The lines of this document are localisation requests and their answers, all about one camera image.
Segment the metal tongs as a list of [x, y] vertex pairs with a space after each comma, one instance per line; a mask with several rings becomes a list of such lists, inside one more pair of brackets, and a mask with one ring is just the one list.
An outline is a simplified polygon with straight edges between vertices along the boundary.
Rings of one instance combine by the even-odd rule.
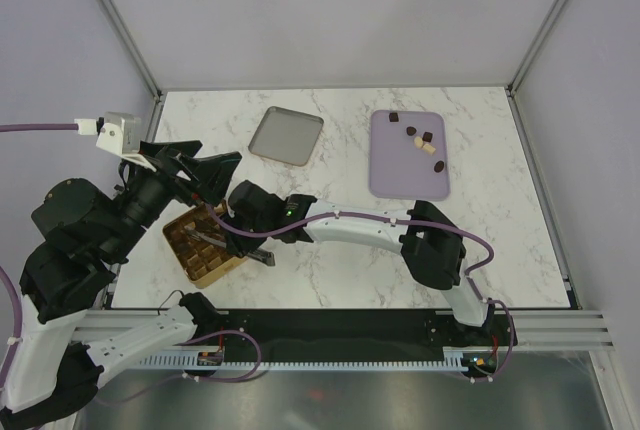
[[[212, 238], [202, 232], [199, 232], [189, 227], [185, 227], [184, 231], [190, 238], [195, 239], [196, 241], [201, 241], [209, 245], [227, 249], [227, 244], [225, 241]], [[275, 255], [269, 251], [256, 249], [253, 251], [242, 253], [242, 256], [252, 259], [254, 261], [260, 262], [268, 267], [274, 267], [276, 265]]]

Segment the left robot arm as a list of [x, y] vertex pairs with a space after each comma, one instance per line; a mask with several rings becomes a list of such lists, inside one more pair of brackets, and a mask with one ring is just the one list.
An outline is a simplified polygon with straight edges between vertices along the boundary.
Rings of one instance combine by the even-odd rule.
[[192, 339], [213, 341], [215, 307], [189, 293], [151, 322], [90, 344], [72, 335], [98, 294], [172, 202], [218, 205], [241, 161], [237, 152], [200, 157], [199, 141], [142, 143], [122, 161], [123, 186], [108, 196], [83, 178], [67, 179], [32, 213], [43, 242], [27, 258], [13, 294], [20, 333], [2, 372], [1, 423], [30, 429], [86, 406], [111, 378], [144, 357]]

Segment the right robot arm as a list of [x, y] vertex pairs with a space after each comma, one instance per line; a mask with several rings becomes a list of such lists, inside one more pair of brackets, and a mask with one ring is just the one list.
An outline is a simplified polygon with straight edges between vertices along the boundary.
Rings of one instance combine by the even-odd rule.
[[415, 282], [442, 293], [463, 341], [480, 344], [493, 332], [492, 305], [469, 274], [490, 263], [494, 250], [481, 237], [455, 226], [430, 202], [417, 201], [408, 210], [374, 211], [306, 194], [282, 199], [244, 181], [232, 191], [227, 206], [227, 213], [216, 221], [234, 253], [246, 254], [268, 239], [385, 250], [403, 259]]

